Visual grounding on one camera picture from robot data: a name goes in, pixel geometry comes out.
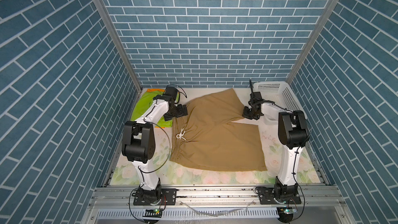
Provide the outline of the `neon green shorts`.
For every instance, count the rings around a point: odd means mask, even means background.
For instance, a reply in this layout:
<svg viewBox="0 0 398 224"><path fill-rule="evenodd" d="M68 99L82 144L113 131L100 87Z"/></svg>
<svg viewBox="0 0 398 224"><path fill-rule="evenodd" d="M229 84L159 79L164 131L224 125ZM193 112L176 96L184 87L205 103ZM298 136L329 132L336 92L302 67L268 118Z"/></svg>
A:
<svg viewBox="0 0 398 224"><path fill-rule="evenodd" d="M137 102L130 121L157 123L161 128L171 128L173 121L165 121L163 115L168 111L168 101L161 99L162 92L145 92Z"/></svg>

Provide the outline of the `orange shorts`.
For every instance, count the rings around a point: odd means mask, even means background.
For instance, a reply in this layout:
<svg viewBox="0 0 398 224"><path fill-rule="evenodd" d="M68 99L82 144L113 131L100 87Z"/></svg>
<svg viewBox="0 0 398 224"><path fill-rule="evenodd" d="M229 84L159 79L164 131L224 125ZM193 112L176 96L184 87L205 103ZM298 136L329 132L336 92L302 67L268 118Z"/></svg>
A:
<svg viewBox="0 0 398 224"><path fill-rule="evenodd" d="M147 89L147 91L146 92L164 92L165 90L164 89Z"/></svg>

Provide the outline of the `tan brown shorts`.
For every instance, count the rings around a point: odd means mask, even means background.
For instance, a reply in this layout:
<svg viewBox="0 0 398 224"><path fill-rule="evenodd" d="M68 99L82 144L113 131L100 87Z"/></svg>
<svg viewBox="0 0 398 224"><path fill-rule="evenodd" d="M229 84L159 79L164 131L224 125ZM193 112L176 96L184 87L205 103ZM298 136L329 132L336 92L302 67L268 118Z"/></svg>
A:
<svg viewBox="0 0 398 224"><path fill-rule="evenodd" d="M173 121L170 160L220 172L266 171L259 127L242 123L244 105L234 89L197 97Z"/></svg>

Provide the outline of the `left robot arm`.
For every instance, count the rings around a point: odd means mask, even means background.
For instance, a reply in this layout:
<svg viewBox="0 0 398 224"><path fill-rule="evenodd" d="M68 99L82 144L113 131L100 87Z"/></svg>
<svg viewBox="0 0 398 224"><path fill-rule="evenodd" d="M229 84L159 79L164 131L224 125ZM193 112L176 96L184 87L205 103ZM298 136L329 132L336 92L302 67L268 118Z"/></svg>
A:
<svg viewBox="0 0 398 224"><path fill-rule="evenodd" d="M158 201L162 196L161 181L152 162L155 152L154 127L161 118L170 120L187 114L185 105L177 105L172 98L158 95L139 118L124 124L122 155L137 171L140 186L136 195L144 201Z"/></svg>

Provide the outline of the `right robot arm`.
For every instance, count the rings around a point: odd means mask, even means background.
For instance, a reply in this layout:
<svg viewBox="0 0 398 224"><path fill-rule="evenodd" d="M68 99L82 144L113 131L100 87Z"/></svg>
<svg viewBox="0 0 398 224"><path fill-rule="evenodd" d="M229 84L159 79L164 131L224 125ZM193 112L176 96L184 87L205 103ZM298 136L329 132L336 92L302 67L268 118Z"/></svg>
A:
<svg viewBox="0 0 398 224"><path fill-rule="evenodd" d="M297 170L301 153L309 140L310 132L305 114L300 110L289 110L273 101L253 98L244 107L243 117L259 120L262 116L278 121L278 138L284 146L282 165L276 176L273 197L283 203L299 196Z"/></svg>

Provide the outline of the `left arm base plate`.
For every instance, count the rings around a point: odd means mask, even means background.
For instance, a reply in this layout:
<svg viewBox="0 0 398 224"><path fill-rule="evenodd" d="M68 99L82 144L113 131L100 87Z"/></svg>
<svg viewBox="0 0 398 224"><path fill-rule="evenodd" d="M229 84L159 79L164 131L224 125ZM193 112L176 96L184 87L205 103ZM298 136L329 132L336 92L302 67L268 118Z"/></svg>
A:
<svg viewBox="0 0 398 224"><path fill-rule="evenodd" d="M169 206L175 205L177 198L176 188L165 188L155 190L137 189L132 193L133 205L135 206L149 206L149 205L162 205Z"/></svg>

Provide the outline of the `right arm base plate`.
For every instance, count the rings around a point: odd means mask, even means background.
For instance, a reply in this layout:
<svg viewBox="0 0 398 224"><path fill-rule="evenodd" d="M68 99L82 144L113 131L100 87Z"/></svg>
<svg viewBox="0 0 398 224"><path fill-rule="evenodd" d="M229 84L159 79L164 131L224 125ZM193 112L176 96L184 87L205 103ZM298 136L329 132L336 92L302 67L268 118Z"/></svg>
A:
<svg viewBox="0 0 398 224"><path fill-rule="evenodd" d="M282 189L277 187L256 187L255 193L258 195L261 205L282 205L288 203L298 205L302 203L298 187L296 186L282 187Z"/></svg>

